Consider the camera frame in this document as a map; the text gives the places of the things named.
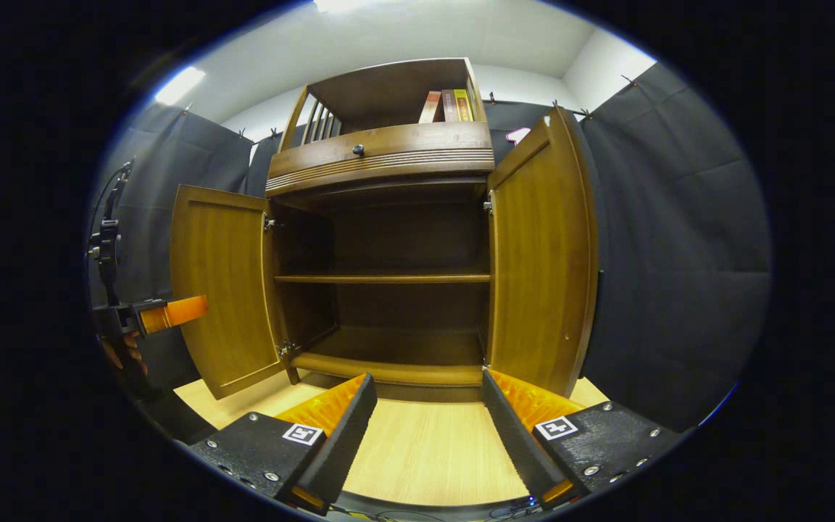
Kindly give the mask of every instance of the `drawer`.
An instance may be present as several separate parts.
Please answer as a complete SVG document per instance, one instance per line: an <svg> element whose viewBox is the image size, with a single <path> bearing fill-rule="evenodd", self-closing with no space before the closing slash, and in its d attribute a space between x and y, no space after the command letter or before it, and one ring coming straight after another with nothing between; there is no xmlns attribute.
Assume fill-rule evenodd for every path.
<svg viewBox="0 0 835 522"><path fill-rule="evenodd" d="M357 145L362 156L354 153ZM270 163L266 196L359 179L493 169L487 122L395 125L279 152Z"/></svg>

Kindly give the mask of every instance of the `white wall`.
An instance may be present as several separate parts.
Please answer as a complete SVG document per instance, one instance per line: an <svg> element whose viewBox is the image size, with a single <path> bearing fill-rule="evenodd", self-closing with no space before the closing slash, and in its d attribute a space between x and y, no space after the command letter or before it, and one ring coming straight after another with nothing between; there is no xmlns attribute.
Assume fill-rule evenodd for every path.
<svg viewBox="0 0 835 522"><path fill-rule="evenodd" d="M494 92L496 102L502 100L502 102L552 105L553 100L556 99L566 109L580 107L571 96L569 88L559 78L526 72L526 70L476 64L473 64L473 72L478 82L478 91L483 95L483 99L488 99L488 93ZM275 128L275 132L282 132L285 130L288 116L295 108L301 92L302 87L298 86L289 92L273 96L232 116L221 125L235 132L246 128L244 135L253 141L269 136L270 128ZM302 109L303 115L310 112L312 104L314 102L308 98L308 102Z"/></svg>
<svg viewBox="0 0 835 522"><path fill-rule="evenodd" d="M635 79L654 63L632 44L596 28L562 80L581 107L593 112L627 85L622 74Z"/></svg>

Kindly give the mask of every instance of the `light wood floor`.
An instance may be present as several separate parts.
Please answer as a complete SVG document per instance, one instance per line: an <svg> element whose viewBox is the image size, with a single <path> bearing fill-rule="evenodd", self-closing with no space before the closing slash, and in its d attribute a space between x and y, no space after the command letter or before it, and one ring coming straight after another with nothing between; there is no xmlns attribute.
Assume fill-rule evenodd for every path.
<svg viewBox="0 0 835 522"><path fill-rule="evenodd" d="M215 400L200 379L175 392L222 429L251 410L276 415L342 382L304 370L299 374L302 382L296 386L279 373L222 400ZM445 389L428 400L400 400L400 392L400 386L380 386L346 492L415 505L476 505L528 494L480 400ZM447 394L468 401L440 401ZM570 398L586 407L607 400L587 379L577 382Z"/></svg>

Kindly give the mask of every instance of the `ceiling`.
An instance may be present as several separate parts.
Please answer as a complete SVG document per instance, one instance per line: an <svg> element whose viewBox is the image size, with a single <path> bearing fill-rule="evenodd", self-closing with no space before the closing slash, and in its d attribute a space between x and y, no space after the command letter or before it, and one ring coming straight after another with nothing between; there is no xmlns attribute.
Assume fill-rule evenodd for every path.
<svg viewBox="0 0 835 522"><path fill-rule="evenodd" d="M593 30L536 0L373 0L327 13L302 2L196 60L206 76L180 103L221 123L305 83L425 57L560 78Z"/></svg>

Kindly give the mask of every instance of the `open cabinet door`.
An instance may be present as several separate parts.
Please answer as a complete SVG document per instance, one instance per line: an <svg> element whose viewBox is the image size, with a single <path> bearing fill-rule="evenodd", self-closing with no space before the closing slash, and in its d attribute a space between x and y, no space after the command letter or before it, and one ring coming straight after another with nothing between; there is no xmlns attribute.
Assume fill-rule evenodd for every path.
<svg viewBox="0 0 835 522"><path fill-rule="evenodd" d="M182 325L189 354L215 399L241 391L283 367L272 300L269 201L180 186L170 233L175 298L207 295L208 313Z"/></svg>
<svg viewBox="0 0 835 522"><path fill-rule="evenodd" d="M491 369L569 397L589 346L597 229L573 124L551 109L491 173Z"/></svg>

